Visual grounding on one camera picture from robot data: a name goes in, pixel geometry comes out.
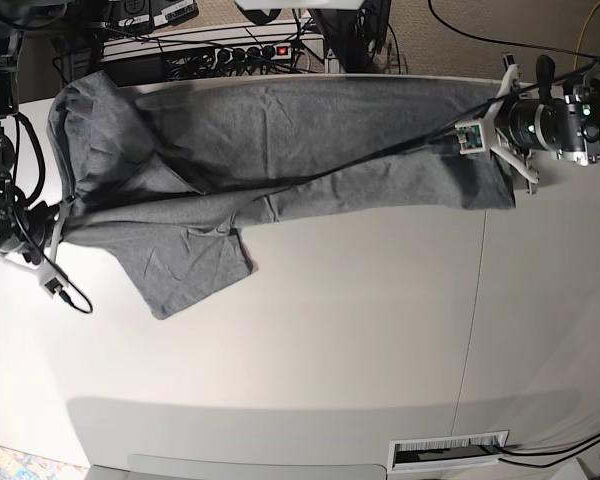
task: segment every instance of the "yellow cable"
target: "yellow cable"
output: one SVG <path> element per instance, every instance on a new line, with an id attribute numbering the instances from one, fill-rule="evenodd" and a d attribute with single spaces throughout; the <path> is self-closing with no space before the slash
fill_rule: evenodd
<path id="1" fill-rule="evenodd" d="M 582 25 L 582 30 L 580 31 L 580 38 L 578 38 L 578 46 L 576 47 L 576 52 L 578 52 L 578 53 L 580 53 L 580 47 L 582 46 L 582 40 L 584 39 L 584 32 L 587 30 L 587 26 L 589 25 L 589 22 L 591 21 L 591 19 L 593 18 L 593 15 L 596 13 L 596 11 L 599 8 L 600 8 L 600 0 L 598 0 L 598 3 L 596 3 L 593 6 L 591 11 L 589 12 L 589 16 L 584 21 L 584 25 Z M 573 69 L 575 70 L 576 68 L 578 68 L 578 55 L 576 55 L 576 58 L 573 59 Z"/>

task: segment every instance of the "carpet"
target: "carpet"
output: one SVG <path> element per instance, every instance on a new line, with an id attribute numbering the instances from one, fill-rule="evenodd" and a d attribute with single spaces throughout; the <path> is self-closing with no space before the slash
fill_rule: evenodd
<path id="1" fill-rule="evenodd" d="M 242 23 L 246 19 L 233 0 L 197 0 L 200 15 L 178 28 Z M 475 35 L 575 50 L 582 28 L 596 0 L 433 0 L 438 14 L 456 28 Z M 282 11 L 280 18 L 291 18 Z M 545 53 L 493 45 L 464 38 L 438 23 L 427 0 L 393 0 L 391 26 L 396 32 L 403 65 L 414 75 L 500 78 L 502 54 L 512 52 L 523 80 L 535 79 L 535 62 Z M 592 19 L 582 50 L 600 54 L 600 10 Z M 573 57 L 551 54 L 556 73 L 573 67 Z"/>
<path id="2" fill-rule="evenodd" d="M 0 480 L 84 480 L 87 469 L 0 447 Z"/>

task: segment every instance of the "black cable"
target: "black cable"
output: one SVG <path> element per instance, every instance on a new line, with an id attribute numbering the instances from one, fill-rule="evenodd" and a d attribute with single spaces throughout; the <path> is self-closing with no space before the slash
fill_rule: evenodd
<path id="1" fill-rule="evenodd" d="M 396 37 L 396 32 L 393 31 L 393 27 L 389 22 L 387 22 L 387 27 L 389 27 L 389 30 L 391 30 L 391 35 L 393 36 L 393 43 L 396 46 L 396 55 L 398 56 L 398 75 L 400 75 L 402 73 L 402 67 L 400 66 L 400 46 L 398 45 L 398 37 Z"/>
<path id="2" fill-rule="evenodd" d="M 384 0 L 380 0 L 380 5 L 378 5 L 378 10 L 376 10 L 375 5 L 370 5 L 370 8 L 373 10 L 372 13 L 375 13 L 376 16 L 376 38 L 375 38 L 375 44 L 373 46 L 373 51 L 374 52 L 378 52 L 379 48 L 378 48 L 378 44 L 379 43 L 383 43 L 386 41 L 386 32 L 385 32 L 385 38 L 382 39 L 382 41 L 380 41 L 380 12 L 384 11 Z"/>
<path id="3" fill-rule="evenodd" d="M 377 29 L 377 25 L 376 25 L 376 35 L 375 38 L 372 38 L 371 40 L 368 39 L 368 33 L 369 33 L 369 25 L 368 25 L 369 20 L 367 19 L 367 9 L 361 9 L 358 12 L 358 15 L 356 16 L 354 22 L 353 22 L 353 38 L 355 39 L 359 39 L 361 42 L 355 42 L 355 47 L 354 48 L 359 48 L 361 53 L 365 53 L 365 59 L 368 57 L 369 59 L 367 60 L 367 62 L 364 64 L 364 66 L 362 66 L 362 68 L 360 69 L 361 73 L 366 72 L 369 67 L 373 64 L 373 60 L 375 59 L 376 53 L 378 51 L 378 36 L 379 36 L 379 32 Z M 371 53 L 369 53 L 369 46 L 371 45 L 371 41 L 373 40 L 373 51 Z"/>
<path id="4" fill-rule="evenodd" d="M 577 457 L 581 453 L 586 452 L 587 450 L 589 450 L 590 448 L 598 445 L 599 443 L 600 443 L 600 438 L 597 441 L 593 442 L 592 444 L 587 445 L 586 447 L 581 448 L 580 450 L 577 450 L 577 451 L 573 452 L 570 455 L 567 455 L 565 457 L 562 457 L 562 458 L 559 458 L 557 460 L 554 460 L 553 462 L 544 463 L 544 464 L 514 462 L 512 460 L 507 460 L 506 458 L 501 458 L 500 461 L 503 462 L 503 463 L 507 463 L 509 465 L 515 465 L 517 467 L 527 467 L 527 468 L 536 468 L 536 469 L 551 468 L 551 467 L 554 467 L 554 466 L 558 465 L 559 463 L 564 462 L 565 460 L 569 460 L 571 458 Z"/>
<path id="5" fill-rule="evenodd" d="M 55 262 L 53 262 L 49 257 L 47 257 L 47 254 L 44 253 L 44 251 L 38 246 L 38 244 L 36 242 L 33 241 L 33 238 L 31 238 L 31 235 L 29 234 L 29 232 L 27 231 L 27 229 L 25 228 L 24 224 L 22 223 L 22 220 L 20 219 L 20 215 L 17 212 L 17 209 L 14 207 L 12 209 L 12 216 L 15 219 L 16 223 L 18 224 L 18 228 L 20 228 L 20 231 L 22 232 L 22 234 L 24 235 L 24 237 L 26 238 L 27 242 L 29 243 L 29 245 L 31 245 L 33 247 L 33 249 L 42 257 L 44 258 L 44 260 L 46 262 L 49 263 L 49 265 L 51 265 L 51 267 L 56 271 L 56 273 L 58 275 L 60 275 L 62 278 L 64 278 L 67 283 L 71 286 L 71 288 L 73 288 L 76 292 L 78 292 L 78 294 L 82 297 L 82 299 L 85 301 L 85 303 L 88 305 L 88 309 L 84 310 L 78 306 L 76 306 L 73 301 L 71 300 L 71 297 L 69 297 L 69 295 L 66 292 L 60 292 L 60 298 L 62 298 L 62 300 L 67 303 L 67 305 L 69 305 L 71 308 L 73 308 L 74 310 L 77 310 L 80 313 L 84 313 L 85 315 L 90 315 L 93 313 L 93 304 L 91 303 L 91 300 L 89 300 L 89 297 L 87 297 L 85 295 L 85 293 L 80 290 L 75 283 L 73 283 L 71 280 L 69 280 L 69 277 L 67 277 L 67 274 L 64 273 L 62 271 L 62 269 L 60 267 L 58 267 L 58 265 L 56 265 Z"/>
<path id="6" fill-rule="evenodd" d="M 291 42 L 292 48 L 291 48 L 291 65 L 294 68 L 298 67 L 298 61 L 300 60 L 300 54 L 296 51 L 297 47 L 299 47 L 300 45 L 302 45 L 302 40 L 300 40 L 300 30 L 302 28 L 302 25 L 300 24 L 300 19 L 298 18 L 298 15 L 296 14 L 296 9 L 292 8 L 291 9 L 291 14 L 293 15 L 293 20 L 296 22 L 296 40 L 295 42 Z"/>
<path id="7" fill-rule="evenodd" d="M 158 38 L 158 48 L 160 49 L 160 54 L 164 55 L 164 48 L 162 48 L 162 43 L 160 43 L 160 38 Z"/>
<path id="8" fill-rule="evenodd" d="M 546 456 L 552 456 L 552 455 L 562 455 L 564 453 L 569 453 L 572 452 L 573 450 L 576 450 L 596 439 L 600 438 L 600 433 L 597 433 L 585 440 L 582 440 L 581 442 L 572 445 L 570 447 L 565 447 L 562 450 L 553 450 L 554 448 L 557 447 L 547 447 L 552 449 L 551 451 L 547 452 L 547 451 L 542 451 L 542 452 L 516 452 L 516 451 L 512 451 L 512 450 L 508 450 L 506 448 L 500 447 L 498 445 L 492 445 L 493 448 L 495 448 L 496 450 L 498 450 L 501 453 L 505 453 L 507 455 L 511 455 L 513 457 L 546 457 Z"/>
<path id="9" fill-rule="evenodd" d="M 31 145 L 33 146 L 33 151 L 36 155 L 36 160 L 38 162 L 38 182 L 36 183 L 36 187 L 33 192 L 29 196 L 29 198 L 22 199 L 22 204 L 24 207 L 29 207 L 33 202 L 35 202 L 42 193 L 42 189 L 44 187 L 44 181 L 46 178 L 46 165 L 44 163 L 44 154 L 42 153 L 42 147 L 40 146 L 40 141 L 38 140 L 38 135 L 36 134 L 33 125 L 27 118 L 27 116 L 21 112 L 16 114 L 17 120 L 24 126 L 27 134 L 29 135 L 29 139 L 31 140 Z"/>
<path id="10" fill-rule="evenodd" d="M 134 34 L 131 34 L 131 33 L 123 32 L 122 30 L 117 30 L 115 28 L 104 27 L 104 26 L 101 26 L 99 28 L 102 28 L 104 30 L 116 33 L 116 34 L 121 35 L 123 37 L 132 38 L 132 39 L 134 39 L 137 42 L 157 43 L 157 41 L 158 41 L 156 38 L 153 38 L 153 37 L 145 37 L 145 36 L 141 36 L 141 35 L 134 35 Z M 196 41 L 196 40 L 171 40 L 171 39 L 161 38 L 159 41 L 163 42 L 163 43 L 170 43 L 170 44 L 175 44 L 175 45 L 210 45 L 212 47 L 226 48 L 226 49 L 229 49 L 229 50 L 235 50 L 236 48 L 239 48 L 239 47 L 232 47 L 231 45 L 224 45 L 222 43 L 212 42 L 212 41 L 209 41 L 209 40 L 200 40 L 200 41 Z M 295 72 L 295 73 L 316 73 L 314 71 L 306 70 L 304 68 L 294 68 L 292 66 L 285 65 L 284 63 L 277 62 L 275 60 L 267 60 L 267 59 L 262 58 L 262 57 L 260 57 L 258 55 L 253 55 L 253 54 L 250 54 L 248 52 L 245 52 L 245 55 L 248 56 L 248 57 L 256 58 L 259 61 L 264 62 L 264 63 L 268 63 L 268 64 L 271 64 L 271 65 L 277 65 L 278 67 L 281 67 L 281 68 L 286 68 L 289 71 L 292 71 L 292 72 Z"/>
<path id="11" fill-rule="evenodd" d="M 18 161 L 20 159 L 20 120 L 17 115 L 13 116 L 13 120 L 16 122 L 16 153 L 13 158 L 13 176 L 11 182 L 15 186 L 16 178 L 18 177 Z"/>
<path id="12" fill-rule="evenodd" d="M 308 19 L 308 20 L 307 20 L 307 21 L 304 23 L 304 25 L 302 26 L 302 29 L 300 30 L 300 35 L 304 35 L 304 33 L 305 33 L 307 30 L 309 30 L 309 28 L 312 26 L 312 22 L 313 22 L 313 18 L 309 18 L 309 19 Z M 271 44 L 271 46 L 275 47 L 276 45 L 280 45 L 281 43 L 287 43 L 287 42 L 290 42 L 290 41 L 291 41 L 291 39 L 292 39 L 293 37 L 295 37 L 295 36 L 297 36 L 297 32 L 296 32 L 296 33 L 293 33 L 293 34 L 291 34 L 291 35 L 289 35 L 289 36 L 288 36 L 287 38 L 285 38 L 285 39 L 279 40 L 278 42 Z"/>
<path id="13" fill-rule="evenodd" d="M 69 85 L 69 81 L 67 80 L 67 77 L 64 76 L 64 72 L 60 69 L 60 67 L 56 64 L 56 62 L 58 60 L 62 60 L 63 57 L 55 57 L 51 60 L 51 65 L 53 66 L 53 69 L 58 73 L 58 75 L 60 76 L 60 81 L 62 82 L 62 86 L 66 87 L 67 85 Z"/>
<path id="14" fill-rule="evenodd" d="M 366 22 L 367 17 L 365 14 L 365 10 L 360 10 L 360 15 L 358 16 L 358 18 L 356 20 L 358 20 L 361 16 Z M 375 15 L 375 18 L 376 18 L 376 37 L 373 39 L 374 40 L 373 52 L 371 52 L 371 55 L 369 55 L 369 61 L 362 69 L 363 72 L 366 72 L 369 69 L 369 67 L 373 64 L 373 60 L 376 58 L 376 53 L 378 52 L 378 43 L 379 43 L 378 40 L 380 38 L 380 17 L 378 15 Z M 363 37 L 364 44 L 368 45 L 364 28 L 362 28 L 362 37 Z"/>
<path id="15" fill-rule="evenodd" d="M 249 30 L 247 27 L 244 27 L 244 29 L 247 31 L 249 36 L 251 38 L 253 38 L 253 41 L 256 42 L 258 44 L 258 46 L 262 49 L 263 47 L 262 47 L 262 43 L 260 43 L 260 40 L 258 40 L 258 38 L 253 33 L 251 33 L 251 30 Z"/>
<path id="16" fill-rule="evenodd" d="M 46 238 L 47 238 L 47 224 L 43 223 L 42 224 L 42 235 L 40 236 L 40 243 L 38 244 L 38 246 L 40 248 L 44 248 Z"/>
<path id="17" fill-rule="evenodd" d="M 299 45 L 302 47 L 303 50 L 307 50 L 319 62 L 324 62 L 324 58 L 320 58 L 318 56 L 318 54 L 316 52 L 314 52 L 309 46 L 307 46 L 307 44 L 304 43 L 304 41 L 301 38 L 301 36 L 304 34 L 304 31 L 307 29 L 307 25 L 309 25 L 311 20 L 312 19 L 307 20 L 307 22 L 305 22 L 305 24 L 302 26 L 300 31 L 298 31 L 297 34 L 294 34 L 294 35 L 297 37 L 297 41 L 299 42 Z"/>
<path id="18" fill-rule="evenodd" d="M 89 44 L 89 62 L 87 63 L 87 75 L 102 70 L 101 61 L 102 55 L 104 54 L 104 43 L 98 37 L 98 34 L 95 32 L 90 32 L 93 34 L 93 37 L 91 37 L 91 35 L 87 35 L 86 32 L 83 33 L 82 31 L 80 31 L 80 29 L 77 30 L 78 33 L 83 36 L 84 40 Z"/>
<path id="19" fill-rule="evenodd" d="M 13 28 L 14 30 L 19 30 L 21 32 L 40 32 L 42 30 L 46 30 L 47 28 L 49 28 L 54 23 L 56 23 L 57 21 L 61 20 L 62 17 L 64 17 L 65 13 L 67 13 L 67 4 L 64 4 L 62 6 L 62 12 L 60 12 L 60 14 L 58 14 L 52 20 L 50 20 L 49 22 L 47 22 L 45 24 L 38 25 L 36 27 L 30 27 L 28 25 L 20 25 L 19 23 L 15 23 L 11 19 L 5 17 L 4 15 L 2 15 L 0 13 L 0 23 L 2 23 L 3 25 L 5 25 L 5 26 L 7 26 L 9 28 Z"/>
<path id="20" fill-rule="evenodd" d="M 574 52 L 573 50 L 565 50 L 563 48 L 555 48 L 555 47 L 546 47 L 546 46 L 543 46 L 543 45 L 533 45 L 533 44 L 530 44 L 530 43 L 507 42 L 505 40 L 498 40 L 498 39 L 494 39 L 494 38 L 481 37 L 479 35 L 473 35 L 471 33 L 463 32 L 462 30 L 460 30 L 460 29 L 454 27 L 453 25 L 451 25 L 450 23 L 446 22 L 444 19 L 442 19 L 440 17 L 440 15 L 438 15 L 438 13 L 433 8 L 433 0 L 427 0 L 427 2 L 429 4 L 429 11 L 431 12 L 431 14 L 435 17 L 435 19 L 438 22 L 440 22 L 442 25 L 444 25 L 445 27 L 447 27 L 449 30 L 454 31 L 454 32 L 462 35 L 463 37 L 471 38 L 473 40 L 479 40 L 481 42 L 495 43 L 497 45 L 509 45 L 511 47 L 532 48 L 534 50 L 546 50 L 546 51 L 549 51 L 549 52 L 565 53 L 567 55 L 575 55 L 575 56 L 580 56 L 580 57 L 585 57 L 585 58 L 591 58 L 591 59 L 595 59 L 595 60 L 600 60 L 600 57 L 598 55 L 591 55 L 591 54 L 587 54 L 587 53 L 578 53 L 578 52 Z"/>
<path id="21" fill-rule="evenodd" d="M 568 72 L 563 75 L 560 75 L 554 79 L 553 83 L 557 84 L 557 83 L 567 80 L 568 78 L 571 78 L 573 76 L 580 75 L 580 74 L 588 71 L 595 64 L 596 64 L 596 62 L 592 62 L 589 65 L 586 65 L 584 67 L 578 68 L 577 70 L 574 70 L 573 72 Z M 504 101 L 504 100 L 507 100 L 507 99 L 513 98 L 513 97 L 518 97 L 519 95 L 530 92 L 532 90 L 535 90 L 536 88 L 538 88 L 537 83 L 535 83 L 533 85 L 529 85 L 524 88 L 521 88 L 514 92 L 510 92 L 510 93 L 501 95 L 499 97 L 490 98 L 490 99 L 486 100 L 484 103 L 481 103 L 480 105 L 476 105 L 474 107 L 469 108 L 468 110 L 465 110 L 464 112 L 457 115 L 453 120 L 450 120 L 442 127 L 437 128 L 436 130 L 433 130 L 430 133 L 423 134 L 418 137 L 414 137 L 412 139 L 397 143 L 395 145 L 391 145 L 389 147 L 383 148 L 382 150 L 378 150 L 376 152 L 370 153 L 368 155 L 365 155 L 362 158 L 353 160 L 351 162 L 345 163 L 338 167 L 334 167 L 325 172 L 321 172 L 321 173 L 315 174 L 313 176 L 303 178 L 302 182 L 305 183 L 305 182 L 318 180 L 320 178 L 323 178 L 328 175 L 337 173 L 341 170 L 344 170 L 345 168 L 354 167 L 356 165 L 360 165 L 362 163 L 369 162 L 371 160 L 376 160 L 378 158 L 387 157 L 390 155 L 397 155 L 399 153 L 406 153 L 406 152 L 415 150 L 417 148 L 424 147 L 428 144 L 431 144 L 432 142 L 434 142 L 436 140 L 441 139 L 442 137 L 448 135 L 449 133 L 453 132 L 455 130 L 456 123 L 458 123 L 459 121 L 464 120 L 467 117 L 477 115 L 478 113 L 483 113 L 487 108 L 489 108 L 491 105 L 493 105 L 496 102 Z"/>

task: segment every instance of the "gray cloth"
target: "gray cloth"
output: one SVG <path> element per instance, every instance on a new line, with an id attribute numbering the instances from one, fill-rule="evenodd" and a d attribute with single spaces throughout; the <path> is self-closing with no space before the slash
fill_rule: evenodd
<path id="1" fill-rule="evenodd" d="M 65 240 L 115 255 L 164 319 L 251 273 L 242 227 L 392 205 L 512 208 L 508 169 L 444 147 L 308 180 L 493 93 L 448 80 L 303 77 L 140 94 L 91 75 L 49 116 L 64 193 L 75 197 Z"/>

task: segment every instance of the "white table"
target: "white table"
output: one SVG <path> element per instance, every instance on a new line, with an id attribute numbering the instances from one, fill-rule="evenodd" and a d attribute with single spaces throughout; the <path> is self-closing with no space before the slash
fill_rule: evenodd
<path id="1" fill-rule="evenodd" d="M 49 106 L 22 110 L 56 201 Z M 20 165 L 26 191 L 26 140 Z M 543 165 L 555 184 L 520 192 L 516 211 L 246 229 L 258 272 L 164 322 L 103 251 L 63 244 L 58 258 L 91 317 L 0 268 L 0 444 L 123 469 L 132 454 L 384 465 L 394 439 L 510 429 L 552 445 L 599 431 L 600 166 Z"/>

